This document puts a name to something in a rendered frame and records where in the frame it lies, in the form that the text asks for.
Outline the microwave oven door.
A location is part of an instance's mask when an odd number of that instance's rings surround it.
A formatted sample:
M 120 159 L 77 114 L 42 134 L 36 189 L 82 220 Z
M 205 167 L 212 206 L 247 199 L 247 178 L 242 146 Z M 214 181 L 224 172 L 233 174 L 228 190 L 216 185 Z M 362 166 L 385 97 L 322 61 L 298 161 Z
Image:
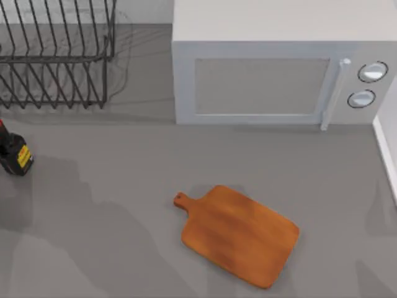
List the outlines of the microwave oven door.
M 173 42 L 177 123 L 317 125 L 337 58 L 319 43 Z

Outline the wooden cutting board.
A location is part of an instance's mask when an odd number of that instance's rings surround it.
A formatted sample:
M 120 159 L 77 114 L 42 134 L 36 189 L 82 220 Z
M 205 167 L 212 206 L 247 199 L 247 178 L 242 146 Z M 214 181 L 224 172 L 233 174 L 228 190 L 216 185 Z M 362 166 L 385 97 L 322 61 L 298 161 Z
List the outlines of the wooden cutting board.
M 179 192 L 174 205 L 187 212 L 186 247 L 261 289 L 278 279 L 300 236 L 290 219 L 224 185 L 199 199 Z

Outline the pale microwave oven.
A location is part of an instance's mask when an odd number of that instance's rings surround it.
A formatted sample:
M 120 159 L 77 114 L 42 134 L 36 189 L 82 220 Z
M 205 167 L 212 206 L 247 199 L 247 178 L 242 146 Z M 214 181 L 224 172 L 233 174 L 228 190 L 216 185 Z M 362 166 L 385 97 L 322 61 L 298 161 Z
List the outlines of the pale microwave oven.
M 173 42 L 329 45 L 338 56 L 337 72 L 339 60 L 352 62 L 329 126 L 368 125 L 397 75 L 397 0 L 175 0 Z M 386 76 L 374 83 L 359 80 L 359 69 L 376 61 L 388 65 Z M 348 97 L 366 89 L 375 101 L 351 108 Z

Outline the smaller microwave knob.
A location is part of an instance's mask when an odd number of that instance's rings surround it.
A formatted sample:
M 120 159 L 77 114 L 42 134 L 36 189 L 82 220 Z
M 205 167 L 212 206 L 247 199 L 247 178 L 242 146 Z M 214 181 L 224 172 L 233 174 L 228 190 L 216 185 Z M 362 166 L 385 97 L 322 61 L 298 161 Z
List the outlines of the smaller microwave knob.
M 363 109 L 370 106 L 376 99 L 376 94 L 371 90 L 363 90 L 352 93 L 348 99 L 348 105 L 353 109 Z

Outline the larger microwave knob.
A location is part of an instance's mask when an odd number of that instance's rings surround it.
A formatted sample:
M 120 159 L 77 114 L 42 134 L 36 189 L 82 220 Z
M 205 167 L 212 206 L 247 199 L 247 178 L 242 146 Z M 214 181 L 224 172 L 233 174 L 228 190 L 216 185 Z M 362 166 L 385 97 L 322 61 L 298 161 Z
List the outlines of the larger microwave knob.
M 388 65 L 382 61 L 376 61 L 363 65 L 358 72 L 358 78 L 364 83 L 374 83 L 386 76 Z

